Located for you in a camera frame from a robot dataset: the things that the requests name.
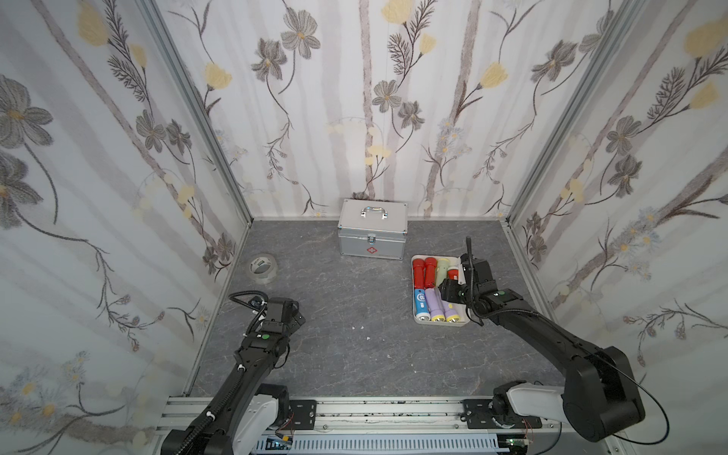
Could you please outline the red flashlight white logo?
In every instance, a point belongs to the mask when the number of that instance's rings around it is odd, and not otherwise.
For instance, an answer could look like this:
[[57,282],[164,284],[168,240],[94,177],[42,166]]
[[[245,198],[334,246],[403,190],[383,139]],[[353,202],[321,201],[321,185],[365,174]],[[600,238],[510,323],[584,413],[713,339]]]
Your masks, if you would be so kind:
[[447,278],[449,278],[449,280],[453,280],[455,282],[460,282],[460,278],[461,278],[460,267],[450,267],[447,270]]

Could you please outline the pale green flashlight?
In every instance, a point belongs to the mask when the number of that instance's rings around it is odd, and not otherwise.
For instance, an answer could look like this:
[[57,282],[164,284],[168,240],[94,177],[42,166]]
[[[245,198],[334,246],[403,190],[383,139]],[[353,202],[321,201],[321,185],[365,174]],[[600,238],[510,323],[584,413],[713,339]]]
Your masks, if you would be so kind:
[[435,274],[435,286],[439,287],[440,284],[447,278],[449,273],[450,261],[447,258],[439,258],[436,265]]

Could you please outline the purple flashlight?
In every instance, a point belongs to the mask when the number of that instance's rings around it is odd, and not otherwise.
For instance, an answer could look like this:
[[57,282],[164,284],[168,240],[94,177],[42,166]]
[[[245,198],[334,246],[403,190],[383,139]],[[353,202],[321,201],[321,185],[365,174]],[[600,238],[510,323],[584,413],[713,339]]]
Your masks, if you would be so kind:
[[432,322],[445,322],[445,309],[443,306],[440,292],[435,287],[430,287],[425,291],[428,312],[430,312],[430,320]]
[[443,303],[444,317],[447,322],[459,322],[461,320],[458,313],[458,305],[455,303]]

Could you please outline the blue flashlight white logo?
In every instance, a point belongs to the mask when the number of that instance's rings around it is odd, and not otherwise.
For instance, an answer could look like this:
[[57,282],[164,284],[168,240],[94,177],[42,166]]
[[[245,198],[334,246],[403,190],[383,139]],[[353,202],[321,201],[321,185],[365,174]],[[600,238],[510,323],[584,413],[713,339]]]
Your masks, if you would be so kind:
[[429,322],[430,310],[428,310],[426,290],[415,288],[413,291],[413,304],[415,320],[418,320],[419,322]]

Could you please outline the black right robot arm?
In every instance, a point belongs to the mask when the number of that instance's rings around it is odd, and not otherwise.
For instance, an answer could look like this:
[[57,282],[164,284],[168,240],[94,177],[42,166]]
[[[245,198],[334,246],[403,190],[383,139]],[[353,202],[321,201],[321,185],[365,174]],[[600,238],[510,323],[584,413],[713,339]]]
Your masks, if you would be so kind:
[[646,389],[635,379],[627,356],[572,334],[540,312],[519,293],[500,288],[488,261],[472,251],[461,257],[460,280],[444,280],[439,290],[447,303],[464,305],[478,325],[487,320],[520,337],[561,373],[561,387],[525,381],[506,383],[493,392],[491,411],[507,424],[518,417],[538,417],[569,424],[589,442],[643,422]]

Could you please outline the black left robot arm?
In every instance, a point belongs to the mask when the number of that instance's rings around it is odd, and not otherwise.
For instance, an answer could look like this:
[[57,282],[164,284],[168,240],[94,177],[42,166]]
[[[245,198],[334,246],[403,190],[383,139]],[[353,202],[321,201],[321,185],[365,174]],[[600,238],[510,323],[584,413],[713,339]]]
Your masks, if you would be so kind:
[[297,301],[259,290],[233,292],[233,303],[254,312],[221,388],[184,430],[171,430],[161,454],[250,454],[268,428],[292,418],[287,390],[264,380],[290,354],[305,317]]

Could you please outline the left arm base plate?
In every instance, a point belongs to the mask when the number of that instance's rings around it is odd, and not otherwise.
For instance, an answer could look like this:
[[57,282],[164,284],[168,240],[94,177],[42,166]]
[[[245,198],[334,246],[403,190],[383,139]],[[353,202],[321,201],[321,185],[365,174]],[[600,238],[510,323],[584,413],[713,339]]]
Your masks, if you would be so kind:
[[277,432],[314,430],[316,424],[318,402],[316,400],[292,400],[282,410],[282,417],[274,424]]

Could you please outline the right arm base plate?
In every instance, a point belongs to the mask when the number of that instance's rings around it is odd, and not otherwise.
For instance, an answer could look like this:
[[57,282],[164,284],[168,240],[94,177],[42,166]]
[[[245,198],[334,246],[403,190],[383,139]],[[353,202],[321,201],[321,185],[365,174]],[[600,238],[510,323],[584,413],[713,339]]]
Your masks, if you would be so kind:
[[538,430],[543,427],[538,417],[496,415],[490,399],[465,399],[462,405],[461,420],[469,430]]

